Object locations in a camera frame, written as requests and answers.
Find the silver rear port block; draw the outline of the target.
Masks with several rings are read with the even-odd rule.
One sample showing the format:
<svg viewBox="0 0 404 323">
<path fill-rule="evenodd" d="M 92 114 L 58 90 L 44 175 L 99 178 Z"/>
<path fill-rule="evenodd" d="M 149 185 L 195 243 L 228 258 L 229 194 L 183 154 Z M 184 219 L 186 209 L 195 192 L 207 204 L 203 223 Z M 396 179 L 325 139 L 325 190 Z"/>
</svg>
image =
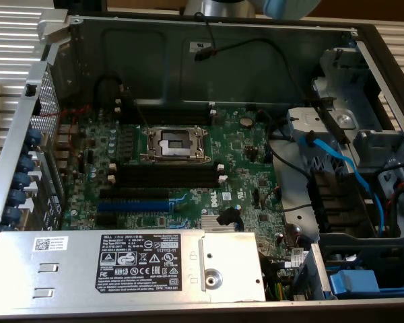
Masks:
<svg viewBox="0 0 404 323">
<path fill-rule="evenodd" d="M 75 148 L 72 145 L 72 140 L 69 137 L 59 137 L 55 141 L 55 150 L 56 151 L 68 151 L 69 153 L 74 153 Z"/>
<path fill-rule="evenodd" d="M 77 155 L 69 151 L 56 151 L 55 159 L 60 172 L 73 171 L 77 167 Z"/>
<path fill-rule="evenodd" d="M 77 124 L 61 124 L 58 127 L 57 134 L 56 134 L 56 140 L 59 138 L 63 138 L 64 136 L 73 136 L 73 135 L 78 135 L 78 125 Z"/>
</svg>

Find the blue plastic disk carrier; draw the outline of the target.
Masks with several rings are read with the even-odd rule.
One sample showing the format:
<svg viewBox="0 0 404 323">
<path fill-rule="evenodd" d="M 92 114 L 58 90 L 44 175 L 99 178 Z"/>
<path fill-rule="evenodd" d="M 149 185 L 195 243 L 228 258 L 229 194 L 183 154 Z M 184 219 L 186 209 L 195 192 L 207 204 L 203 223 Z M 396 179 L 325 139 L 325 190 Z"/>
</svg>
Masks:
<svg viewBox="0 0 404 323">
<path fill-rule="evenodd" d="M 373 270 L 343 269 L 329 277 L 337 299 L 404 298 L 404 287 L 380 288 Z"/>
</svg>

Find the silver socket locking lever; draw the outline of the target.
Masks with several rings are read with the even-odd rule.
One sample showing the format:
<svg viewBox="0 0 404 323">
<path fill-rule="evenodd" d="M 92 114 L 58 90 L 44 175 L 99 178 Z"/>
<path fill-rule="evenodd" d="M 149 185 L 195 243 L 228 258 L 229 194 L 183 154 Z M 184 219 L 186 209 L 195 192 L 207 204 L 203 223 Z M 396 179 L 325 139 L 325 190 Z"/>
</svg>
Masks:
<svg viewBox="0 0 404 323">
<path fill-rule="evenodd" d="M 141 110 L 141 108 L 139 107 L 139 104 L 137 103 L 136 100 L 134 101 L 134 105 L 135 105 L 135 107 L 136 107 L 136 109 L 137 109 L 137 112 L 138 112 L 138 115 L 139 115 L 141 121 L 143 122 L 143 124 L 145 125 L 146 129 L 148 130 L 148 129 L 149 129 L 149 123 L 147 122 L 147 120 L 146 120 L 144 114 L 142 113 L 142 110 Z"/>
<path fill-rule="evenodd" d="M 170 165 L 178 165 L 178 164 L 188 164 L 188 165 L 200 165 L 200 164 L 208 164 L 211 162 L 211 158 L 181 158 L 181 157 L 161 157 L 161 156 L 153 156 L 141 154 L 140 160 L 151 162 L 153 164 L 170 164 Z"/>
</svg>

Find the blue expansion slot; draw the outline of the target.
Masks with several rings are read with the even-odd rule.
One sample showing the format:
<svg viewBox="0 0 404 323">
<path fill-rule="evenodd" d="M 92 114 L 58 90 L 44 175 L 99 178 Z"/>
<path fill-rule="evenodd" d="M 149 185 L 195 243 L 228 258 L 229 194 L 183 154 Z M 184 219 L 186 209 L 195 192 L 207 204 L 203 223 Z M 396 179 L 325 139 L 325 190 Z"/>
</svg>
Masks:
<svg viewBox="0 0 404 323">
<path fill-rule="evenodd" d="M 105 200 L 98 203 L 98 212 L 169 212 L 168 200 Z"/>
</svg>

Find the blue slot clip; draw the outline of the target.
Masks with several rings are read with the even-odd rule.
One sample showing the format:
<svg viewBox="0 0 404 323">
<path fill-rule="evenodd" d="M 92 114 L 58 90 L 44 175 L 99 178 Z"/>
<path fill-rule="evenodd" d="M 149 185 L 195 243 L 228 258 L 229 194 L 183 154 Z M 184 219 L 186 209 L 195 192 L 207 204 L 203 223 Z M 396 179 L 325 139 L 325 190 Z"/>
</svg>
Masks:
<svg viewBox="0 0 404 323">
<path fill-rule="evenodd" d="M 6 205 L 10 207 L 18 207 L 26 203 L 25 192 L 17 189 L 11 189 L 7 195 Z"/>
<path fill-rule="evenodd" d="M 17 207 L 6 207 L 3 211 L 2 222 L 18 224 L 22 214 Z"/>
<path fill-rule="evenodd" d="M 20 172 L 28 173 L 32 172 L 36 167 L 35 161 L 33 161 L 30 157 L 21 156 L 18 160 L 18 170 Z"/>
<path fill-rule="evenodd" d="M 13 175 L 11 187 L 18 190 L 23 190 L 32 182 L 31 177 L 23 172 L 16 172 Z"/>
<path fill-rule="evenodd" d="M 37 148 L 42 141 L 42 133 L 38 129 L 28 129 L 24 144 L 29 148 Z"/>
</svg>

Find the grey metal PC case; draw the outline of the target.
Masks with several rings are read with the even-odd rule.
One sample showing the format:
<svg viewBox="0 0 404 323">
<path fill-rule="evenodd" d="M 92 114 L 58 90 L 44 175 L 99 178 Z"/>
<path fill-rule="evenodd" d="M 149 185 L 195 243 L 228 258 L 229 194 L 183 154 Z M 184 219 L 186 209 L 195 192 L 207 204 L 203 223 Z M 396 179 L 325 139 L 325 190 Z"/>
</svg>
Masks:
<svg viewBox="0 0 404 323">
<path fill-rule="evenodd" d="M 378 286 L 404 287 L 404 238 L 355 238 L 302 232 L 311 205 L 310 176 L 296 155 L 288 110 L 310 101 L 322 53 L 363 46 L 404 115 L 404 74 L 376 29 L 369 25 L 275 22 L 195 16 L 123 13 L 72 14 L 53 9 L 28 23 L 0 7 L 0 233 L 141 231 L 64 230 L 67 202 L 55 159 L 59 125 L 135 108 L 135 99 L 214 101 L 221 107 L 265 112 L 286 221 L 305 236 L 306 255 L 287 272 L 259 253 L 263 302 L 151 304 L 113 308 L 0 309 L 0 321 L 178 323 L 382 323 L 404 322 L 404 298 L 337 299 L 329 277 L 343 269 L 373 270 Z M 41 144 L 24 144 L 28 129 Z M 18 224 L 2 222 L 21 156 L 36 163 L 28 172 L 26 203 Z"/>
</svg>

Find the long black expansion slot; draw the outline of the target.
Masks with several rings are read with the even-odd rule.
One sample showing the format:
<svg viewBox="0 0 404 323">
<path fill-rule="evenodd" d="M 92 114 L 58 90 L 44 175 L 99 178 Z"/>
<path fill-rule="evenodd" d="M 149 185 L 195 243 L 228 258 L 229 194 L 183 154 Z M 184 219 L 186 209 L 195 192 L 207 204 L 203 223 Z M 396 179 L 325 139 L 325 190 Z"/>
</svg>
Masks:
<svg viewBox="0 0 404 323">
<path fill-rule="evenodd" d="M 103 188 L 100 199 L 169 199 L 169 191 L 163 188 Z"/>
</svg>

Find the short black expansion slot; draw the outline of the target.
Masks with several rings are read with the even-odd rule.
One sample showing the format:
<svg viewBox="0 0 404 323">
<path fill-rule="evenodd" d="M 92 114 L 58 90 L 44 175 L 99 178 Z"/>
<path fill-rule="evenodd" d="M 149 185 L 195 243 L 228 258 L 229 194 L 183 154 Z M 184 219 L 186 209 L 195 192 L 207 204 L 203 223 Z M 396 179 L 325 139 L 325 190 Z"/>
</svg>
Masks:
<svg viewBox="0 0 404 323">
<path fill-rule="evenodd" d="M 95 223 L 100 227 L 116 227 L 118 216 L 115 213 L 99 213 L 96 216 Z"/>
</svg>

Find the grey metal disk bay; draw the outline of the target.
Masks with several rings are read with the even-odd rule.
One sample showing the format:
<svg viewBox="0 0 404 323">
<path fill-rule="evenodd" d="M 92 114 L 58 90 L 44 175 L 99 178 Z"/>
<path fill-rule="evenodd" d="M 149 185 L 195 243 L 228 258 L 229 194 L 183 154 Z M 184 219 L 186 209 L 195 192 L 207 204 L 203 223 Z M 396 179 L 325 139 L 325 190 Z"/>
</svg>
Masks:
<svg viewBox="0 0 404 323">
<path fill-rule="evenodd" d="M 374 227 L 373 238 L 404 238 L 404 115 L 360 45 L 325 50 L 312 97 L 288 110 L 296 155 L 312 179 L 322 170 L 353 175 Z M 302 232 L 321 234 L 312 204 Z"/>
</svg>

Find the silver CPU socket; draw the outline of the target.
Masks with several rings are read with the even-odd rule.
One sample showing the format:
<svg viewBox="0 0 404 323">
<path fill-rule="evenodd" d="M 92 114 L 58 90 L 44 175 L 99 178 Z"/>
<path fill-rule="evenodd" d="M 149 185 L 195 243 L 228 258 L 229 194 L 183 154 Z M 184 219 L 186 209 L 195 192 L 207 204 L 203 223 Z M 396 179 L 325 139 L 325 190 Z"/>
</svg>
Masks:
<svg viewBox="0 0 404 323">
<path fill-rule="evenodd" d="M 147 141 L 139 156 L 146 154 L 197 159 L 210 157 L 205 149 L 205 139 L 209 133 L 199 126 L 150 127 L 143 134 Z"/>
</svg>

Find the black plug on motherboard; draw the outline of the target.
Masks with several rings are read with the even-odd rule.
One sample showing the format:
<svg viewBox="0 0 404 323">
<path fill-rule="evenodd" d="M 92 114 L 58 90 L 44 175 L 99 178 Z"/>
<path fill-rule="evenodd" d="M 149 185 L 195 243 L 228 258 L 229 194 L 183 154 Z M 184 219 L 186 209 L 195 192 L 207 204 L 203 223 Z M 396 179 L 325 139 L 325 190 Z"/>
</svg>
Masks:
<svg viewBox="0 0 404 323">
<path fill-rule="evenodd" d="M 229 207 L 226 210 L 223 210 L 220 215 L 216 218 L 216 221 L 220 225 L 229 225 L 231 223 L 235 223 L 240 225 L 240 211 L 235 209 L 234 207 Z"/>
</svg>

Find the green motherboard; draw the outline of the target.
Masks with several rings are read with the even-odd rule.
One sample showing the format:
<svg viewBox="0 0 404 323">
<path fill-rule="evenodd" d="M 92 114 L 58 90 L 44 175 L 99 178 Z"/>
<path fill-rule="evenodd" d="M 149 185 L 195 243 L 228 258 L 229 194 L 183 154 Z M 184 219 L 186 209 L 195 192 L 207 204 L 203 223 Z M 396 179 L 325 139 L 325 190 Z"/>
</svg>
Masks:
<svg viewBox="0 0 404 323">
<path fill-rule="evenodd" d="M 140 160 L 145 149 L 144 124 L 122 124 L 116 114 L 100 111 L 97 116 L 78 118 L 78 135 L 69 136 L 77 155 L 76 170 L 64 171 L 67 202 L 61 227 L 91 229 L 202 229 L 203 215 L 219 216 L 234 207 L 240 211 L 244 231 L 255 235 L 257 248 L 272 266 L 287 272 L 298 268 L 306 255 L 305 236 L 286 221 L 293 208 L 285 198 L 273 167 L 274 156 L 267 131 L 275 127 L 265 112 L 246 108 L 210 108 L 210 125 L 152 124 L 149 127 L 193 127 L 208 131 L 205 139 L 210 164 L 226 171 L 218 175 L 216 188 L 163 188 L 169 191 L 169 212 L 98 212 L 99 192 L 121 188 L 108 182 L 109 168 L 116 164 L 150 164 Z M 244 129 L 239 121 L 252 118 Z M 99 213 L 115 213 L 116 227 L 95 223 Z"/>
</svg>

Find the silver power supply box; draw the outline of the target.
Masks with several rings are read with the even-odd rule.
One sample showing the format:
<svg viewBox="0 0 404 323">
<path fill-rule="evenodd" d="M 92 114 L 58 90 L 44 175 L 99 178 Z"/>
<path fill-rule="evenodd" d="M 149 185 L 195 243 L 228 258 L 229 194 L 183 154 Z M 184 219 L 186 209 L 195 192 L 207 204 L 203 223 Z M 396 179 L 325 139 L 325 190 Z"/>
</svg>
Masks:
<svg viewBox="0 0 404 323">
<path fill-rule="evenodd" d="M 263 302 L 252 233 L 0 233 L 0 309 Z"/>
</svg>

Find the RAM slot white latches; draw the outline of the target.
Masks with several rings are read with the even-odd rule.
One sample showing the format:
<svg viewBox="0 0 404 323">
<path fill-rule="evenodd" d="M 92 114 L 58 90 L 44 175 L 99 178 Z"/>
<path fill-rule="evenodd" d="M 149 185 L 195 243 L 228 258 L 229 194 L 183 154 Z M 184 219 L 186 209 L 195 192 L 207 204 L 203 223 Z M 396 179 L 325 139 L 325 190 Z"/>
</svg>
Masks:
<svg viewBox="0 0 404 323">
<path fill-rule="evenodd" d="M 171 172 L 173 174 L 178 174 L 178 173 L 190 173 L 190 174 L 217 174 L 217 175 L 224 175 L 226 173 L 225 170 L 223 169 L 207 169 L 207 168 L 191 168 L 191 169 L 184 169 L 184 168 L 179 168 L 179 169 L 129 169 L 129 170 L 118 170 L 116 167 L 115 168 L 109 168 L 108 173 L 109 174 L 124 174 L 124 173 L 129 173 L 129 174 L 145 174 L 145 173 L 164 173 L 164 172 Z"/>
<path fill-rule="evenodd" d="M 221 186 L 218 177 L 216 179 L 198 179 L 190 178 L 136 178 L 123 180 L 116 175 L 109 175 L 108 182 L 121 188 L 216 188 Z"/>
<path fill-rule="evenodd" d="M 180 101 L 166 101 L 166 100 L 151 100 L 151 99 L 135 99 L 134 103 L 139 107 L 142 106 L 161 106 L 161 107 L 186 107 L 186 106 L 202 106 L 208 108 L 215 108 L 219 106 L 214 101 L 194 101 L 194 100 L 180 100 Z"/>
<path fill-rule="evenodd" d="M 125 119 L 130 119 L 130 118 L 134 118 L 134 117 L 137 117 L 137 118 L 140 118 L 139 117 L 139 115 L 138 115 L 138 112 L 137 113 L 128 113 L 128 110 L 121 110 L 121 114 L 120 115 L 118 115 L 117 117 L 118 117 L 118 119 L 119 120 L 121 120 L 122 118 L 125 118 Z M 176 116 L 188 116 L 188 117 L 190 117 L 190 116 L 198 116 L 198 117 L 210 117 L 210 110 L 209 110 L 209 113 L 204 113 L 204 114 L 183 114 L 183 113 L 179 113 L 179 114 L 177 114 L 177 113 L 167 113 L 167 114 L 144 114 L 144 116 L 145 116 L 145 118 L 152 118 L 152 117 L 155 117 L 155 116 L 173 116 L 173 117 L 176 117 Z"/>
</svg>

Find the black ribbed plastic bracket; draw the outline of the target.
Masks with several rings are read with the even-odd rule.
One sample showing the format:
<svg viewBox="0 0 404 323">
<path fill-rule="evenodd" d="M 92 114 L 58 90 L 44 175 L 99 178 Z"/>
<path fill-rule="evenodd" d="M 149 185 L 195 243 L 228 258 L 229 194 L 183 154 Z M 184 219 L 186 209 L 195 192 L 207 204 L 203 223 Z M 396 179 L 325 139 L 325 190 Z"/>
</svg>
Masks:
<svg viewBox="0 0 404 323">
<path fill-rule="evenodd" d="M 340 233 L 355 238 L 373 238 L 370 217 L 358 181 L 353 175 L 337 176 L 317 170 L 307 185 L 308 196 L 322 234 Z"/>
</svg>

